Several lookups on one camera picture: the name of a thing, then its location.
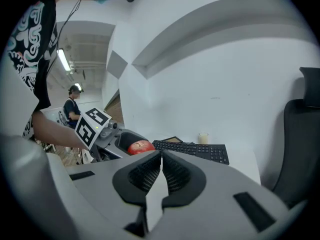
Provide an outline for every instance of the black keyboard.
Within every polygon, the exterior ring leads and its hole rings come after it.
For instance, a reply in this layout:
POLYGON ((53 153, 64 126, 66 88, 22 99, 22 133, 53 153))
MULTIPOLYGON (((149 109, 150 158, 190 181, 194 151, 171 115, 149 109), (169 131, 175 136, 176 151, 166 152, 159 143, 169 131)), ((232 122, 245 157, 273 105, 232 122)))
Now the black keyboard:
POLYGON ((152 142, 156 150, 169 150, 198 158, 207 159, 217 163, 229 165, 228 154, 225 145, 202 145, 185 142, 168 142, 165 140, 155 140, 152 142))

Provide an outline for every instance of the black office chair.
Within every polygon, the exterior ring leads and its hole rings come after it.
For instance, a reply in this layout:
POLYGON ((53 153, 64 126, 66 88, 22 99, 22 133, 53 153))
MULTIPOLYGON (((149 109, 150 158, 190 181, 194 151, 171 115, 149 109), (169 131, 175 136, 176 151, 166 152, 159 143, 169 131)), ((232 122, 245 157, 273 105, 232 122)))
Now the black office chair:
POLYGON ((305 94, 285 106, 283 163, 273 188, 289 208, 308 199, 320 165, 320 68, 300 70, 305 94))

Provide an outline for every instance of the cable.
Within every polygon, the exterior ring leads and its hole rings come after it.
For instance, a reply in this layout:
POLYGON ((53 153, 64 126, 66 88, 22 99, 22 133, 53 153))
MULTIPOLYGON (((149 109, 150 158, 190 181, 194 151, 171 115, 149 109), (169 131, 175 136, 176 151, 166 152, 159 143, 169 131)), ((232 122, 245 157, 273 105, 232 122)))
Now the cable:
POLYGON ((47 75, 47 76, 49 75, 49 73, 50 73, 52 67, 54 66, 54 64, 55 64, 55 62, 56 62, 56 60, 57 60, 57 57, 58 57, 59 40, 60 40, 61 32, 62 32, 62 30, 64 29, 64 26, 67 24, 68 20, 71 18, 71 16, 79 9, 80 4, 81 4, 81 1, 82 1, 82 0, 78 0, 78 1, 75 3, 75 5, 74 5, 74 7, 72 8, 72 10, 71 10, 68 18, 66 19, 66 21, 64 22, 64 24, 62 25, 62 27, 61 27, 61 29, 60 29, 60 32, 59 32, 59 34, 58 34, 58 36, 57 36, 57 41, 56 41, 56 55, 55 55, 55 58, 53 59, 51 65, 50 65, 50 67, 48 68, 48 70, 47 70, 47 72, 46 72, 46 75, 47 75))

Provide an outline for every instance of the white cup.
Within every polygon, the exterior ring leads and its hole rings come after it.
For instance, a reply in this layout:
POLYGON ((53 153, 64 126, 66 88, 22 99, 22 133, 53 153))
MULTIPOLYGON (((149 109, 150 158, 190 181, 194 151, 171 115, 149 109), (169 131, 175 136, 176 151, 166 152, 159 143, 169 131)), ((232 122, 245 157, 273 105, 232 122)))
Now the white cup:
POLYGON ((201 132, 199 133, 199 144, 208 144, 208 133, 206 132, 201 132))

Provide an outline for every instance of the white ceiling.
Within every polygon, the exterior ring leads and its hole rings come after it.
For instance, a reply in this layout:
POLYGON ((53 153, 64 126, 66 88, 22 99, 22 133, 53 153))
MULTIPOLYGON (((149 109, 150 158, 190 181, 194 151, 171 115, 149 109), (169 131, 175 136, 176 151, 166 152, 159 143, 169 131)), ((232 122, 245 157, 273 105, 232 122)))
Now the white ceiling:
POLYGON ((84 90, 100 89, 106 71, 110 38, 109 35, 90 33, 61 35, 59 48, 64 50, 71 74, 65 71, 57 57, 47 77, 48 90, 50 92, 57 89, 68 90, 75 83, 79 83, 84 90))

